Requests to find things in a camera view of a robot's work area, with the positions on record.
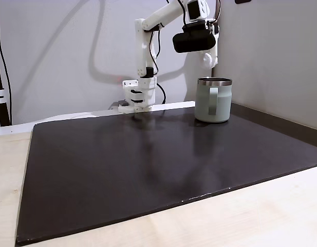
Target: mug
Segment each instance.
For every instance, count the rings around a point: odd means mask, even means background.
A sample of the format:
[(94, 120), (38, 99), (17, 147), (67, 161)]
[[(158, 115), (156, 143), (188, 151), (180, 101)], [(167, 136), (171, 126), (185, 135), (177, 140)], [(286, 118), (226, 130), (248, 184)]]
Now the mug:
[(230, 117), (232, 80), (217, 77), (198, 79), (195, 117), (204, 122), (225, 122)]

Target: wooden table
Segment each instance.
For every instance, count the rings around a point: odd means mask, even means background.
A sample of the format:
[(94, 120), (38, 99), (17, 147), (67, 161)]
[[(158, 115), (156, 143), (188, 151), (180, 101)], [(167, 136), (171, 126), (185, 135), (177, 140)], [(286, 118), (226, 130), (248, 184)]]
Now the wooden table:
[[(30, 137), (0, 136), (0, 247), (15, 243)], [(32, 246), (317, 246), (317, 167)]]

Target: mug handle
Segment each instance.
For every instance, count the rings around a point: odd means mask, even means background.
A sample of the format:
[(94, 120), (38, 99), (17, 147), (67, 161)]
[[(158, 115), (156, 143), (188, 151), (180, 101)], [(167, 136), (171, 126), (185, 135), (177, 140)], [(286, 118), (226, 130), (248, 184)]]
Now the mug handle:
[(217, 106), (218, 106), (218, 88), (211, 87), (210, 95), (209, 95), (209, 115), (211, 116), (216, 115)]

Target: black wire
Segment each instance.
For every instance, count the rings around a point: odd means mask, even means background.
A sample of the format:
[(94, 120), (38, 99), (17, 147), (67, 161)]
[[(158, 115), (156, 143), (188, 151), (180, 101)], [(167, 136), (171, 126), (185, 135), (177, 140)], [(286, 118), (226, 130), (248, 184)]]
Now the black wire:
[[(156, 75), (156, 74), (158, 73), (158, 66), (157, 66), (157, 63), (156, 63), (156, 61), (155, 61), (155, 59), (154, 59), (154, 57), (153, 57), (152, 49), (151, 49), (152, 41), (153, 41), (153, 36), (154, 36), (154, 32), (152, 32), (152, 35), (151, 35), (151, 37), (150, 37), (150, 41), (149, 41), (149, 52), (150, 52), (150, 56), (152, 57), (153, 62), (154, 62), (155, 66), (156, 66), (156, 69), (157, 69), (157, 72), (154, 73), (154, 75)], [(157, 83), (157, 85), (159, 86), (159, 88), (160, 88), (160, 89), (162, 90), (162, 92), (163, 92), (164, 100), (163, 100), (163, 103), (162, 103), (162, 104), (165, 104), (165, 102), (166, 102), (166, 94), (165, 94), (165, 91), (164, 91), (164, 89), (163, 89), (163, 87), (162, 87), (161, 85), (159, 85), (158, 83)]]
[(158, 52), (156, 55), (156, 59), (158, 58), (159, 54), (160, 54), (160, 30), (158, 31)]
[(1, 35), (0, 35), (0, 53), (1, 53), (1, 57), (2, 57), (3, 64), (4, 64), (4, 69), (5, 69), (6, 78), (7, 78), (8, 85), (9, 85), (9, 94), (10, 94), (10, 123), (11, 123), (11, 125), (12, 125), (12, 94), (11, 94), (11, 84), (10, 84), (10, 79), (9, 79), (9, 75), (8, 75), (8, 70), (7, 70), (7, 68), (6, 68), (5, 59), (4, 59), (3, 52), (2, 52)]
[(163, 87), (161, 86), (161, 85), (159, 85), (158, 83), (157, 83), (157, 85), (159, 86), (159, 88), (162, 90), (162, 92), (163, 92), (163, 95), (164, 95), (164, 100), (163, 100), (163, 103), (162, 104), (165, 104), (166, 103), (166, 94), (165, 94), (165, 91), (164, 91), (164, 89), (163, 89)]
[(183, 23), (184, 23), (184, 26), (187, 28), (187, 23), (185, 22), (185, 9), (184, 9), (184, 6), (183, 6), (183, 4), (182, 4), (182, 2), (180, 0), (178, 0), (178, 2), (181, 5), (182, 11), (183, 11)]
[(152, 36), (150, 37), (150, 41), (149, 41), (149, 53), (150, 53), (150, 56), (152, 57), (152, 60), (153, 60), (153, 62), (154, 62), (154, 64), (155, 64), (155, 66), (156, 66), (157, 72), (154, 73), (154, 76), (155, 76), (155, 75), (158, 74), (158, 66), (157, 66), (157, 63), (156, 63), (156, 61), (155, 61), (155, 59), (154, 59), (154, 57), (153, 57), (153, 54), (152, 54), (152, 41), (153, 41), (153, 36), (154, 36), (154, 32), (152, 32)]
[(218, 16), (216, 17), (216, 19), (212, 22), (212, 24), (215, 24), (218, 22), (218, 19), (220, 18), (220, 15), (221, 15), (221, 0), (218, 0), (219, 1), (219, 12), (218, 12)]

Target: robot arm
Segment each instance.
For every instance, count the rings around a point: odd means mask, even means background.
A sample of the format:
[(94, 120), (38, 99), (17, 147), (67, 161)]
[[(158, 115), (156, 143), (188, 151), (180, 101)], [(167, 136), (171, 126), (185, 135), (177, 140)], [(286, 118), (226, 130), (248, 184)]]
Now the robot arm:
[(190, 23), (183, 26), (183, 33), (173, 38), (178, 53), (204, 51), (214, 48), (216, 41), (208, 16), (210, 8), (205, 0), (171, 0), (171, 2), (146, 19), (135, 20), (136, 60), (138, 80), (123, 81), (125, 101), (128, 106), (120, 106), (123, 113), (150, 111), (155, 103), (158, 67), (154, 42), (155, 31), (188, 13)]

